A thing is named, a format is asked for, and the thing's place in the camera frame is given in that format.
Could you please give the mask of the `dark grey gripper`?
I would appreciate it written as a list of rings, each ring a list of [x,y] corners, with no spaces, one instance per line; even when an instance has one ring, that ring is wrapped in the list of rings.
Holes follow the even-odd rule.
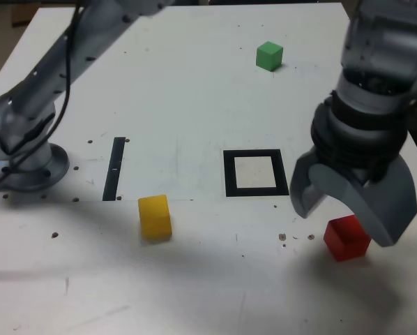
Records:
[[[308,151],[296,162],[289,195],[301,218],[307,218],[326,195],[339,200],[381,247],[395,245],[417,214],[413,177],[401,156],[388,164],[381,179],[371,181],[367,169]]]

